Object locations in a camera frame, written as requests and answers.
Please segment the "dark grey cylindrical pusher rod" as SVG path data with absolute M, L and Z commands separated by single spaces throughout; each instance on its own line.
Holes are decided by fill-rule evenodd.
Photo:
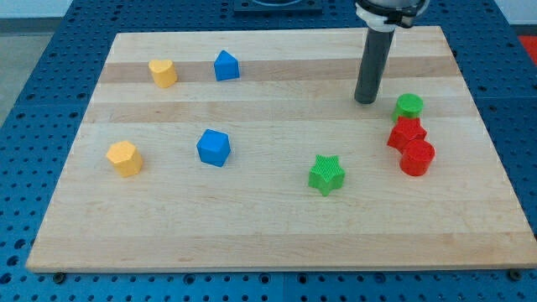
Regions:
M 394 31 L 368 29 L 354 92 L 358 103 L 372 104 L 376 101 L 393 36 Z

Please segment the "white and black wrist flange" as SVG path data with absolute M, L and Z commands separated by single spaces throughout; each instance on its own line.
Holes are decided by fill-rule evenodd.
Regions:
M 430 0 L 356 0 L 356 15 L 377 32 L 410 29 L 429 7 Z

